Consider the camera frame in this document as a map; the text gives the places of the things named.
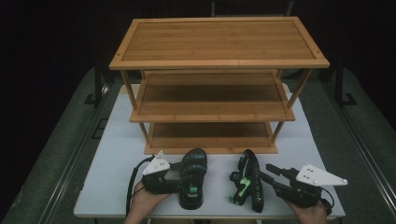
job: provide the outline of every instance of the middle shelf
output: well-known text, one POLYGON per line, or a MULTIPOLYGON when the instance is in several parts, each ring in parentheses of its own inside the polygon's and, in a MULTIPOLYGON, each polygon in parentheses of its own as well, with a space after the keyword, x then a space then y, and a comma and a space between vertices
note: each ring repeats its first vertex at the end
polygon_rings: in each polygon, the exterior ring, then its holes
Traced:
POLYGON ((295 120, 275 69, 146 70, 131 122, 295 120))

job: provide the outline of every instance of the shelf leg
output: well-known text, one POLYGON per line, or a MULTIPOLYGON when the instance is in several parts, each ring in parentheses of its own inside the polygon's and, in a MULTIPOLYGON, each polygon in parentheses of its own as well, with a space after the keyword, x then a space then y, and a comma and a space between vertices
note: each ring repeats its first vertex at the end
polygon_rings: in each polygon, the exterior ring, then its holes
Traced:
POLYGON ((140 70, 140 73, 142 74, 142 80, 145 80, 146 79, 146 71, 140 70))
POLYGON ((131 101, 132 108, 133 110, 136 110, 137 103, 136 103, 136 99, 134 98, 134 91, 132 90, 131 81, 129 80, 128 77, 128 72, 125 70, 121 70, 121 74, 122 74, 122 79, 125 83, 126 91, 128 92, 129 95, 129 100, 131 101))
POLYGON ((301 91, 303 90, 303 86, 305 85, 306 81, 309 79, 309 76, 311 76, 311 73, 314 69, 313 68, 306 68, 303 72, 303 76, 300 79, 300 82, 298 83, 298 86, 293 92, 293 95, 290 97, 289 102, 288 102, 288 108, 291 109, 294 105, 294 103, 297 100, 297 97, 300 95, 301 91))
POLYGON ((139 123, 139 126, 140 126, 140 130, 143 133, 143 136, 146 139, 146 143, 148 144, 149 143, 149 135, 148 135, 148 132, 146 131, 145 124, 144 123, 139 123))
POLYGON ((276 78, 280 79, 280 76, 282 75, 283 69, 276 69, 276 78))
POLYGON ((272 136, 272 138, 271 138, 271 142, 272 142, 273 144, 275 143, 275 140, 276 140, 277 136, 279 135, 280 130, 282 129, 282 126, 283 126, 284 123, 285 123, 285 121, 280 121, 280 122, 277 124, 276 129, 275 129, 275 131, 274 131, 274 134, 273 134, 273 136, 272 136))

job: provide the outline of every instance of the gray floor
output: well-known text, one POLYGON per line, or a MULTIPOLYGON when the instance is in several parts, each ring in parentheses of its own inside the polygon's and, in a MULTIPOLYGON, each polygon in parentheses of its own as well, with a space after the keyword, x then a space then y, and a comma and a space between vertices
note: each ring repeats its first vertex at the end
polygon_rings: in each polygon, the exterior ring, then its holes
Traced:
MULTIPOLYGON (((336 188, 346 210, 343 223, 396 223, 394 207, 389 208, 392 202, 387 200, 392 198, 387 193, 396 184, 396 132, 354 75, 347 70, 344 75, 344 90, 353 95, 357 105, 338 106, 333 99, 333 80, 320 82, 316 71, 300 97, 304 112, 327 170, 348 180, 346 187, 336 188)), ((94 108, 84 105, 87 96, 94 93, 93 82, 91 70, 81 81, 3 223, 94 223, 93 219, 75 217, 73 208, 99 144, 97 137, 106 127, 123 83, 117 77, 114 83, 106 84, 104 99, 94 108)), ((297 80, 284 82, 293 90, 297 80)), ((97 221, 122 223, 121 219, 111 218, 97 221)))

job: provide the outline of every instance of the white table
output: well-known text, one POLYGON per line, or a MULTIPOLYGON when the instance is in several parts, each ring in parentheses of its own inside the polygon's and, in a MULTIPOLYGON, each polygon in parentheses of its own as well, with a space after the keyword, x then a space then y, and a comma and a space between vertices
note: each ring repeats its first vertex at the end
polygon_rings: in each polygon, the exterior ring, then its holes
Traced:
MULTIPOLYGON (((296 121, 285 122, 282 132, 276 139, 279 152, 256 155, 263 172, 287 185, 288 179, 266 171, 265 164, 272 163, 280 168, 294 167, 300 170, 308 162, 325 170, 299 100, 293 106, 293 111, 296 121)), ((125 217, 126 193, 131 173, 139 162, 149 157, 143 154, 146 141, 139 125, 128 121, 131 112, 128 95, 121 91, 93 158, 84 188, 79 194, 74 209, 77 217, 125 217)), ((231 172, 237 171, 237 163, 241 156, 239 154, 207 155, 208 169, 204 180, 204 204, 199 209, 184 210, 178 203, 178 194, 173 194, 159 204, 149 217, 195 219, 294 217, 289 207, 276 196, 272 186, 264 182, 262 183, 265 204, 262 213, 256 213, 251 209, 250 197, 242 206, 229 202, 229 196, 233 196, 236 192, 236 187, 229 180, 229 176, 231 172)), ((169 162, 178 162, 181 161, 183 155, 165 155, 165 157, 169 162)), ((149 163, 146 162, 140 167, 135 183, 142 178, 141 173, 147 164, 149 163)), ((178 179, 178 172, 169 171, 166 178, 178 179)), ((345 212, 334 188, 326 187, 325 189, 335 200, 330 218, 343 217, 345 212)), ((322 197, 332 202, 327 193, 323 192, 322 197)))

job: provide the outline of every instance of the top shelf board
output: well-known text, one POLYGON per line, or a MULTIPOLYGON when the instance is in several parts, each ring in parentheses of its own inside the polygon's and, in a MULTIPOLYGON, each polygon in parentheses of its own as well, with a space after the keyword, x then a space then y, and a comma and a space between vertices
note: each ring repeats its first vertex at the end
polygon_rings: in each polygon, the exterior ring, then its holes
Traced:
POLYGON ((110 69, 328 66, 297 17, 246 17, 133 20, 110 69))

